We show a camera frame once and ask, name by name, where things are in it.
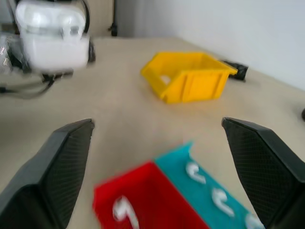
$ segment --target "beige table surface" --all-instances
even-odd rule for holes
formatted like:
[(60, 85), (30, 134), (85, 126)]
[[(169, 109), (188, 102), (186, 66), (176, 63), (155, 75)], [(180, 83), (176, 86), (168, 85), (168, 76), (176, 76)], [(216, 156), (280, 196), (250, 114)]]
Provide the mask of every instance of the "beige table surface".
[[(250, 69), (246, 83), (229, 80), (218, 100), (166, 105), (152, 93), (140, 69), (156, 52), (200, 48), (174, 38), (105, 38), (95, 46), (95, 65), (56, 83), (44, 96), (0, 98), (0, 191), (53, 130), (84, 118), (93, 118), (96, 128), (71, 229), (100, 228), (91, 210), (94, 185), (189, 140), (198, 163), (253, 211), (221, 127), (223, 116), (273, 129), (305, 160), (300, 118), (305, 92)], [(10, 75), (1, 76), (0, 82), (27, 80)]]

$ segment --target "yellow plastic bin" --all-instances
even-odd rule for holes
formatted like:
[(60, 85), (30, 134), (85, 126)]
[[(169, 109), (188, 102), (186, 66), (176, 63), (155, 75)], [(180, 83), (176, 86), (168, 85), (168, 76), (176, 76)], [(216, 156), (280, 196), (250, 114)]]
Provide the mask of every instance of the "yellow plastic bin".
[(141, 70), (166, 103), (219, 98), (237, 70), (202, 52), (160, 52)]

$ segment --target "red and teal object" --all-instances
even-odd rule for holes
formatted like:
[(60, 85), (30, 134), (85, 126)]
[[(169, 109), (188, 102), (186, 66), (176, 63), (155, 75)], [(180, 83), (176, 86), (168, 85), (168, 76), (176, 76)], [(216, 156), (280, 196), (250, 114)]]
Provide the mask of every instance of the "red and teal object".
[[(132, 229), (128, 218), (118, 222), (112, 207), (125, 196), (131, 203), (141, 229), (247, 229), (250, 212), (234, 199), (207, 172), (199, 168), (206, 184), (190, 178), (186, 165), (192, 144), (181, 146), (122, 176), (97, 186), (94, 211), (104, 229)], [(230, 217), (212, 200), (212, 190), (226, 193), (225, 204), (234, 211)]]

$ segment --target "red block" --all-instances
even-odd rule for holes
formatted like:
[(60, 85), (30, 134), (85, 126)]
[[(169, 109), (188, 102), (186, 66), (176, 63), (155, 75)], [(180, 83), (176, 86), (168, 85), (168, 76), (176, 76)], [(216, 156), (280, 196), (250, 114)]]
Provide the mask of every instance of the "red block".
[(128, 198), (141, 229), (208, 229), (153, 162), (95, 188), (93, 208), (104, 229), (132, 229), (128, 218), (113, 218), (113, 204), (121, 196)]

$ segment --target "teal block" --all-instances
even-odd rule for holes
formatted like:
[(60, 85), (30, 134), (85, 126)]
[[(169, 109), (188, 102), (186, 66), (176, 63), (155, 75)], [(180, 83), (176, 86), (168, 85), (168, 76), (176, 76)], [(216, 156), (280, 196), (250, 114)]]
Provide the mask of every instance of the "teal block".
[[(206, 179), (201, 184), (186, 173), (186, 164), (194, 162), (189, 151), (192, 143), (181, 146), (168, 154), (155, 159), (156, 165), (177, 187), (180, 193), (211, 229), (245, 229), (245, 217), (250, 213), (228, 191), (213, 179), (205, 170), (199, 168), (199, 175)], [(229, 217), (212, 200), (212, 189), (221, 188), (226, 192), (226, 205), (233, 209), (235, 216)]]

